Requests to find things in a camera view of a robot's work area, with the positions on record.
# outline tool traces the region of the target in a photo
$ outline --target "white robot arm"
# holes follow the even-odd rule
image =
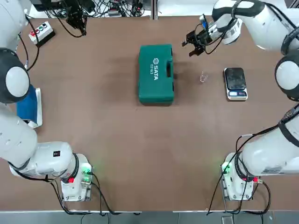
[[[200,55],[205,46],[221,38],[231,44],[246,25],[255,44],[265,50],[281,51],[284,57],[275,69],[275,79],[289,99],[299,100],[299,9],[280,10],[276,6],[258,0],[219,0],[215,3],[209,25],[200,17],[203,30],[187,34],[183,46],[192,43],[195,50],[189,55]],[[299,116],[244,146],[240,161],[230,153],[222,168],[229,165],[224,174],[225,195],[230,200],[251,198],[252,179],[255,176],[290,174],[299,172]]]
[[[18,0],[0,0],[0,158],[14,175],[59,178],[65,201],[90,199],[92,167],[82,154],[73,154],[66,142],[37,143],[36,132],[17,117],[7,104],[23,100],[30,79],[10,43],[25,26]]]

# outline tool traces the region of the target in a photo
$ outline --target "sata logo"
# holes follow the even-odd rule
[[[155,58],[155,59],[153,60],[153,63],[154,63],[154,64],[159,64],[159,59]]]
[[[154,63],[154,80],[157,80],[159,79],[159,68],[158,68],[158,64],[159,64],[159,59],[158,58],[154,58],[153,60],[153,63]]]

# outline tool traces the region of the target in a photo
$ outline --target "brown table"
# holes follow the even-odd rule
[[[87,36],[77,39],[50,20],[57,35],[41,47],[30,71],[32,84],[42,89],[38,140],[66,141],[85,154],[114,210],[205,210],[219,165],[235,150],[237,137],[274,125],[294,105],[275,83],[281,55],[256,47],[245,26],[237,43],[190,58],[192,46],[182,48],[181,42],[197,22],[197,17],[90,19]],[[29,30],[22,36],[32,62],[36,48]],[[175,102],[143,106],[136,91],[139,47],[159,43],[173,46]],[[24,61],[22,46],[18,55]],[[225,67],[244,69],[246,102],[226,100]],[[209,75],[204,84],[202,71]],[[0,170],[0,210],[61,209],[50,185],[13,176],[3,160]],[[264,179],[272,191],[272,210],[299,209],[298,176]],[[99,210],[98,198],[94,192],[92,202],[70,207]],[[261,210],[266,201],[260,187],[243,208]],[[212,208],[224,209],[220,188]]]

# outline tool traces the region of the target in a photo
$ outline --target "toolbox handle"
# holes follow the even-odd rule
[[[168,78],[172,77],[173,74],[173,61],[169,60],[166,62],[166,74]]]

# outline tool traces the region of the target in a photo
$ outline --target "digital scale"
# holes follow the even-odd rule
[[[228,99],[246,100],[248,98],[248,94],[243,69],[225,68],[223,75]]]

